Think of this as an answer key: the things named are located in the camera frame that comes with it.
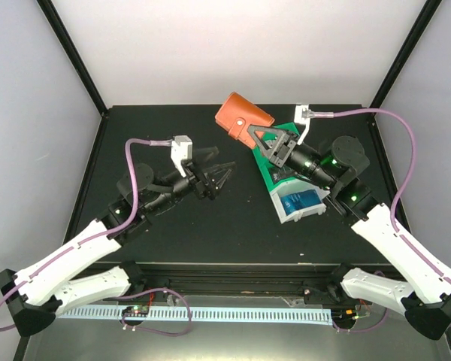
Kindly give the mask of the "white bin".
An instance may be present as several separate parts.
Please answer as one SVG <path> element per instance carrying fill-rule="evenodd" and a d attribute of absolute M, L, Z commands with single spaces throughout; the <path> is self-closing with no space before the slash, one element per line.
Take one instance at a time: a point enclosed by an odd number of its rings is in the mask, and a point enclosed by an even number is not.
<path fill-rule="evenodd" d="M 290 177 L 268 186 L 268 193 L 280 223 L 284 224 L 323 214 L 327 209 L 324 201 L 330 191 Z"/>

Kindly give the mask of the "brown leather card holder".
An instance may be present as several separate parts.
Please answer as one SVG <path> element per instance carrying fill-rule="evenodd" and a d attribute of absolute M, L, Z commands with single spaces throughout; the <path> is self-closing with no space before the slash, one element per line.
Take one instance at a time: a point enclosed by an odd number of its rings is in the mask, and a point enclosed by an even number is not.
<path fill-rule="evenodd" d="M 240 94 L 233 92 L 217 111 L 215 121 L 231 138 L 253 149 L 256 143 L 248 132 L 249 126 L 271 126 L 275 119 Z"/>

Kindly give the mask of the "blue credit card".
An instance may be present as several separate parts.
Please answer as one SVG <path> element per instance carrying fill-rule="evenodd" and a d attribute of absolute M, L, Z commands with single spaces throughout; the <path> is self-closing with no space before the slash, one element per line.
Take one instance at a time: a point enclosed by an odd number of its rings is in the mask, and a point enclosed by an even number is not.
<path fill-rule="evenodd" d="M 321 200 L 315 190 L 305 190 L 299 193 L 291 193 L 281 196 L 280 201 L 286 215 L 290 215 L 295 211 L 301 211 L 321 204 Z"/>

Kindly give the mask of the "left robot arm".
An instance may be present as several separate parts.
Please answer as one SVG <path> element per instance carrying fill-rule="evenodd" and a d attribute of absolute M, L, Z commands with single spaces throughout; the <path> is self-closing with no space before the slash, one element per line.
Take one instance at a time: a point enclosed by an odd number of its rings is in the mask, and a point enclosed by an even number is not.
<path fill-rule="evenodd" d="M 147 164 L 126 159 L 129 173 L 118 182 L 119 198 L 78 235 L 49 256 L 19 271 L 0 272 L 0 290 L 20 336 L 46 329 L 71 309 L 102 299 L 140 299 L 147 279 L 138 264 L 123 261 L 102 273 L 80 273 L 101 258 L 117 252 L 150 228 L 158 216 L 188 195 L 215 199 L 235 170 L 234 162 L 212 164 L 216 147 L 191 152 L 182 169 L 159 177 Z"/>

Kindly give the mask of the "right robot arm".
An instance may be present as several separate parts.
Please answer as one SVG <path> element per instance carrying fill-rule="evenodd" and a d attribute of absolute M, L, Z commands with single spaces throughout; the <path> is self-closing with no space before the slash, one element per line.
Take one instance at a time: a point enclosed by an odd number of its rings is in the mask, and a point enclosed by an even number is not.
<path fill-rule="evenodd" d="M 287 129 L 251 125 L 247 131 L 272 165 L 286 166 L 302 181 L 327 191 L 327 202 L 351 230 L 376 248 L 403 277 L 397 281 L 343 263 L 326 285 L 330 300 L 373 302 L 405 316 L 426 338 L 440 339 L 451 327 L 451 268 L 432 256 L 359 180 L 369 165 L 359 140 L 341 136 L 326 152 L 318 153 Z"/>

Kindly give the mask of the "black cards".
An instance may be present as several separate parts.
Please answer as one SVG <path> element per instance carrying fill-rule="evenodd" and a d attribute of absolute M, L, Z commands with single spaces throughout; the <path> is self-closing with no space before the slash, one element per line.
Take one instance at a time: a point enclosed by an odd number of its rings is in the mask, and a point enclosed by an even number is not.
<path fill-rule="evenodd" d="M 271 181 L 273 184 L 278 184 L 279 182 L 289 179 L 295 175 L 295 172 L 290 168 L 269 168 L 269 173 L 271 177 Z"/>

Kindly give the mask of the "green upper bin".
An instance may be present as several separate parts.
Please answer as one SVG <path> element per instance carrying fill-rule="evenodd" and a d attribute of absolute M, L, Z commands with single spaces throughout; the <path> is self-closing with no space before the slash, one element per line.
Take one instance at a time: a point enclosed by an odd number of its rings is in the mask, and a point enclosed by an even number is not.
<path fill-rule="evenodd" d="M 288 144 L 290 142 L 302 144 L 304 141 L 303 134 L 299 132 L 295 123 L 289 122 L 274 126 L 274 139 L 280 143 Z"/>

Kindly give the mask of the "green bin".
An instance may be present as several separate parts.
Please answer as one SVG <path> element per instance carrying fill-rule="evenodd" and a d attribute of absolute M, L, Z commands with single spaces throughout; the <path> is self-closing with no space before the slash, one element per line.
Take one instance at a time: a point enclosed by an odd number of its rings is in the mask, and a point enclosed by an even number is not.
<path fill-rule="evenodd" d="M 304 141 L 303 134 L 299 132 L 295 123 L 289 122 L 274 126 L 274 139 L 280 143 L 288 144 L 290 142 L 302 144 Z"/>
<path fill-rule="evenodd" d="M 287 166 L 276 167 L 261 154 L 258 147 L 255 147 L 252 153 L 268 192 L 271 193 L 280 184 L 295 179 L 295 172 L 292 169 Z"/>

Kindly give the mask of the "green middle bin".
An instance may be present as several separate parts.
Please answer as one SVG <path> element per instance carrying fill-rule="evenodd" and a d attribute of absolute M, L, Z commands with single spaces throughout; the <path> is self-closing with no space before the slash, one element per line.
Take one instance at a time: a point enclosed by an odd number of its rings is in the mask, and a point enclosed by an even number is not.
<path fill-rule="evenodd" d="M 271 193 L 280 184 L 295 179 L 295 172 L 292 169 L 287 166 L 276 167 L 261 154 L 258 147 L 255 147 L 252 153 L 268 192 Z"/>

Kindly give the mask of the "left circuit board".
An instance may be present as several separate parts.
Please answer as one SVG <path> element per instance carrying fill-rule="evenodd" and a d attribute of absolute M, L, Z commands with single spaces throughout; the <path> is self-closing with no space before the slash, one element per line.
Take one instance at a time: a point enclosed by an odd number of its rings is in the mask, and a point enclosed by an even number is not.
<path fill-rule="evenodd" d="M 147 305 L 133 305 L 124 309 L 123 315 L 127 317 L 146 317 L 149 313 Z"/>

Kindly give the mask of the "circuit board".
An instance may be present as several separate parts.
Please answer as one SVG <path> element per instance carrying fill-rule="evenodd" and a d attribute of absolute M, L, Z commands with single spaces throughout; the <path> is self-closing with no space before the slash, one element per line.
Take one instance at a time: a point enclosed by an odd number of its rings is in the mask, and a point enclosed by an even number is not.
<path fill-rule="evenodd" d="M 361 318 L 369 317 L 371 314 L 370 311 L 364 309 L 341 309 L 335 316 L 339 321 L 349 321 L 349 320 L 358 320 Z"/>
<path fill-rule="evenodd" d="M 123 315 L 127 317 L 146 317 L 149 313 L 147 305 L 133 305 L 124 309 Z"/>

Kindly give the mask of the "right circuit board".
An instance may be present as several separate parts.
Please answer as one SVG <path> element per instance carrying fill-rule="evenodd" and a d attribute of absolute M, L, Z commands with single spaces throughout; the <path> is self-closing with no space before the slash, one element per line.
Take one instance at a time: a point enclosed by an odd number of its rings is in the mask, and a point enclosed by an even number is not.
<path fill-rule="evenodd" d="M 364 309 L 341 309 L 335 316 L 339 321 L 349 321 L 349 320 L 358 320 L 361 318 L 369 317 L 371 314 L 370 311 Z"/>

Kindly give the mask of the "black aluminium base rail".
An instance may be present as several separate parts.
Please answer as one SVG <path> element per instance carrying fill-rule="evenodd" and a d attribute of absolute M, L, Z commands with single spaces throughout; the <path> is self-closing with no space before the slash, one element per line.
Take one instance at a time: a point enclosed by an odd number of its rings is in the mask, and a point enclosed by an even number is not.
<path fill-rule="evenodd" d="M 332 266 L 247 264 L 140 264 L 147 285 L 191 296 L 297 296 L 337 305 L 328 292 Z"/>

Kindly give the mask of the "right black frame post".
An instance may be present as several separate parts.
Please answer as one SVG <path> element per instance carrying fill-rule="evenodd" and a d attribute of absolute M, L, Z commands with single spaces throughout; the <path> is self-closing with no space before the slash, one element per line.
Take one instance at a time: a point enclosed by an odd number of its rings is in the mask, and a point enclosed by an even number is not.
<path fill-rule="evenodd" d="M 424 5 L 389 67 L 389 70 L 386 72 L 386 76 L 383 78 L 378 91 L 373 97 L 370 103 L 371 108 L 380 108 L 385 102 L 388 94 L 392 90 L 396 80 L 401 74 L 404 66 L 407 64 L 408 59 L 415 50 L 416 45 L 419 43 L 425 30 L 428 28 L 429 23 L 433 19 L 441 3 L 441 0 L 427 0 L 424 2 Z"/>

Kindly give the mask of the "black frame post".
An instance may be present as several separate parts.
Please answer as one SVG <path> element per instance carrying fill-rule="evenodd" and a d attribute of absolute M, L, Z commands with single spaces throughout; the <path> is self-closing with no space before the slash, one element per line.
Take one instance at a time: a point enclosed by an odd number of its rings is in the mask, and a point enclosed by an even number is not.
<path fill-rule="evenodd" d="M 428 28 L 429 23 L 433 19 L 441 3 L 441 0 L 427 0 L 424 2 L 424 5 L 389 67 L 389 70 L 386 72 L 386 76 L 383 78 L 378 91 L 373 97 L 370 103 L 371 108 L 380 108 L 385 102 L 388 94 L 392 90 L 396 80 L 401 74 L 404 66 L 407 64 L 408 59 L 415 50 L 416 45 L 419 43 L 425 30 Z"/>
<path fill-rule="evenodd" d="M 36 1 L 42 14 L 47 19 L 54 35 L 59 41 L 62 49 L 65 51 L 68 60 L 74 68 L 77 76 L 80 78 L 86 92 L 95 105 L 96 110 L 102 117 L 108 115 L 108 108 L 101 97 L 97 86 L 95 85 L 85 63 L 80 56 L 71 36 L 66 29 L 65 24 L 62 21 L 54 3 L 51 0 L 37 0 Z"/>

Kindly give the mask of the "left black frame post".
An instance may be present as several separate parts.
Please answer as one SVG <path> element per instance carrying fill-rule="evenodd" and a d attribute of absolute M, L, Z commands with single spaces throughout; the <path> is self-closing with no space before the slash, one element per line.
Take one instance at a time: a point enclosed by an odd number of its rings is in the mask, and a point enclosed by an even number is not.
<path fill-rule="evenodd" d="M 51 0 L 37 0 L 36 1 L 42 14 L 47 19 L 54 35 L 59 41 L 62 49 L 65 51 L 68 60 L 74 68 L 77 76 L 80 78 L 86 92 L 95 105 L 96 110 L 102 117 L 108 115 L 108 108 L 101 97 L 97 86 L 95 85 L 85 63 L 80 56 L 71 36 L 66 29 L 65 24 L 62 21 L 54 3 Z"/>

